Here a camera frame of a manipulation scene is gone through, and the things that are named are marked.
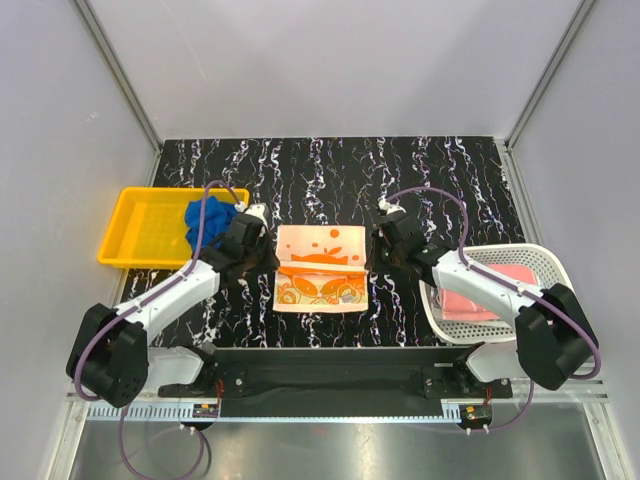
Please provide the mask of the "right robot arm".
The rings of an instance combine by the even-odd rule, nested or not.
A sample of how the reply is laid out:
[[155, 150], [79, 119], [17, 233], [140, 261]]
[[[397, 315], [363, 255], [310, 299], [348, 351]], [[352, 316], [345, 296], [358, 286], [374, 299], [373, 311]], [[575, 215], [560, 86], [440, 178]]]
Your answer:
[[524, 375], [547, 390], [579, 378], [593, 360], [601, 366], [597, 338], [574, 291], [556, 283], [549, 288], [514, 280], [469, 259], [463, 251], [430, 243], [418, 221], [403, 210], [385, 214], [372, 235], [368, 267], [376, 273], [403, 272], [418, 279], [422, 296], [458, 294], [506, 323], [510, 342], [479, 340], [454, 371], [454, 384], [476, 396], [490, 382]]

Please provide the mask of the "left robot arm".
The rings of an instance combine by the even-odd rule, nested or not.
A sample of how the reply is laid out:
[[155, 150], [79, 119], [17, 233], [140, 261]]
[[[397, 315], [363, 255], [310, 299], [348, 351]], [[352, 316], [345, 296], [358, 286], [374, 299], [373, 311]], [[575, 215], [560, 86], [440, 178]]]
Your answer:
[[192, 260], [140, 296], [85, 313], [66, 373], [79, 397], [116, 408], [145, 390], [182, 386], [196, 396], [215, 386], [213, 356], [194, 347], [154, 348], [152, 341], [188, 310], [236, 283], [247, 272], [276, 270], [268, 207], [258, 203], [237, 214], [228, 230]]

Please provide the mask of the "orange patterned towel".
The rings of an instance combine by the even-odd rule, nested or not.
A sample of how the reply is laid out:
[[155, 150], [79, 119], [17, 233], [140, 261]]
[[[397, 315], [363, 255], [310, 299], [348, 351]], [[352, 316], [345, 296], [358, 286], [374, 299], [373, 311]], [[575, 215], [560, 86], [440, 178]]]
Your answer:
[[273, 309], [304, 314], [366, 311], [366, 255], [363, 226], [279, 226]]

